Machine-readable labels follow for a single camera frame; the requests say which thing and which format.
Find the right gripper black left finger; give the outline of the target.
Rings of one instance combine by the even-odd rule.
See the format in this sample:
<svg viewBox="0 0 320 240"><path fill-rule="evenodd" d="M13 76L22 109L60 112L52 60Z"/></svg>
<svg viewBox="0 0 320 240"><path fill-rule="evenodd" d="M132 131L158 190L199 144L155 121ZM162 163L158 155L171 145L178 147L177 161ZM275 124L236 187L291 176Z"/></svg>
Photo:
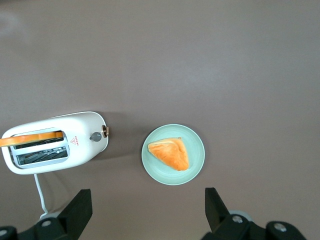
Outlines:
<svg viewBox="0 0 320 240"><path fill-rule="evenodd" d="M13 226L2 226L2 240L78 240L93 214L90 189L82 189L57 217L47 217L18 233Z"/></svg>

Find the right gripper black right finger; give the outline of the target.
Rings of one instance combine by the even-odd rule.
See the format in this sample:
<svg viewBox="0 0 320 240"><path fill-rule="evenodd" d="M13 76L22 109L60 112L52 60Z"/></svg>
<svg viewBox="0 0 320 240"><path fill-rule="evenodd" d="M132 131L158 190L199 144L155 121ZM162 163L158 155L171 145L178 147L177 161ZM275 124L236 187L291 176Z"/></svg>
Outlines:
<svg viewBox="0 0 320 240"><path fill-rule="evenodd" d="M231 214L214 187L205 189L205 215L211 231L204 240L304 240L292 224L270 221L262 228L245 216Z"/></svg>

